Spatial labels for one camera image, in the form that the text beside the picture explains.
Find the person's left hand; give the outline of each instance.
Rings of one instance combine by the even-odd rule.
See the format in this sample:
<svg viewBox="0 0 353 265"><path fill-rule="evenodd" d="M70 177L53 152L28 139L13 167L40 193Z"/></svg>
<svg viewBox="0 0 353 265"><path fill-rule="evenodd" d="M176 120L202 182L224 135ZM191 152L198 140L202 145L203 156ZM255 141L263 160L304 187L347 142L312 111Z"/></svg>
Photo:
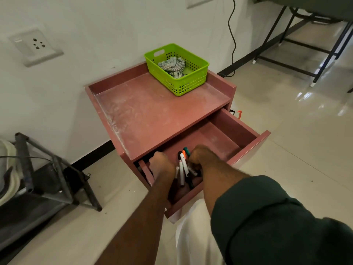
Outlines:
<svg viewBox="0 0 353 265"><path fill-rule="evenodd" d="M175 177L175 165L168 159L168 156L160 151L156 151L153 157L149 160L150 169L155 179L162 175L170 179Z"/></svg>

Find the white wall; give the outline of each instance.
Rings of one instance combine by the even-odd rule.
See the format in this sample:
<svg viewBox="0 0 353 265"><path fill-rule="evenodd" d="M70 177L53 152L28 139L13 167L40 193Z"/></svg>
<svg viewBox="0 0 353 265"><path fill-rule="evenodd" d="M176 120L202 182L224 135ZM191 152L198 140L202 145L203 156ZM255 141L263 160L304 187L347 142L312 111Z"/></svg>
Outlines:
<svg viewBox="0 0 353 265"><path fill-rule="evenodd" d="M0 135L23 132L74 162L108 141L83 85L175 42L219 72L230 65L232 0L186 9L185 0L0 0L0 35L44 25L64 55L27 68L0 44ZM236 0L235 61L261 45L281 7ZM283 17L276 34L289 20Z"/></svg>

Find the basket handle hole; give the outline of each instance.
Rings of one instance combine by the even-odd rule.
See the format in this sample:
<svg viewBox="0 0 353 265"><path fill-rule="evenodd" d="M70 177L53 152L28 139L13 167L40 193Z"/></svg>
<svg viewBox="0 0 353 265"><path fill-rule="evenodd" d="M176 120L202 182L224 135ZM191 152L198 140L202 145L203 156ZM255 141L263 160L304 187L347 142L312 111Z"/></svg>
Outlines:
<svg viewBox="0 0 353 265"><path fill-rule="evenodd" d="M162 54L164 54L164 49L162 49L162 50L159 50L159 51L157 51L157 52L155 52L154 54L153 54L153 56L159 56L159 55L162 55Z"/></svg>

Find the tile grout line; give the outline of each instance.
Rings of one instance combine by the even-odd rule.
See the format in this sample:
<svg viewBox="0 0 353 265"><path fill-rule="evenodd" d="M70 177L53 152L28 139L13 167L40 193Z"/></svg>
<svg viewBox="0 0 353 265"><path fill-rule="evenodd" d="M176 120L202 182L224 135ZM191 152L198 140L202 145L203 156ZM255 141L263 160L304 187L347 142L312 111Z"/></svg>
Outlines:
<svg viewBox="0 0 353 265"><path fill-rule="evenodd" d="M307 165L311 166L312 168L314 168L316 171L320 172L321 174L325 175L326 177L332 179L334 182L338 183L338 185L344 187L345 189L347 189L350 192L353 192L352 190L350 190L349 188L347 188L346 186L342 185L341 183L339 183L338 181L336 181L335 179L331 178L330 176L326 175L325 173L321 172L319 169L313 167L311 164L308 164L306 161L300 159L298 156L295 156L293 153L291 153L290 151L286 150L285 148L283 148L281 145L277 144L276 142L274 142L273 140L271 140L273 143L275 143L277 146L279 146L280 148L284 149L286 152L290 153L291 155L293 155L294 157L298 158L299 160L303 161L304 163L306 163Z"/></svg>

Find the rolled-up sleeve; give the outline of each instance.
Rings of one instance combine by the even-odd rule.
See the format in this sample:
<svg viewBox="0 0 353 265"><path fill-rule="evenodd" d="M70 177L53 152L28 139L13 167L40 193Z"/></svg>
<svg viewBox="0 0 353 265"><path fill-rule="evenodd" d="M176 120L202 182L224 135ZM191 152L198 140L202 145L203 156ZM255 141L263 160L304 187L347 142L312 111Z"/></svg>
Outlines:
<svg viewBox="0 0 353 265"><path fill-rule="evenodd" d="M231 238L252 213L288 201L301 205L267 176L244 178L219 197L212 212L211 229L223 257Z"/></svg>

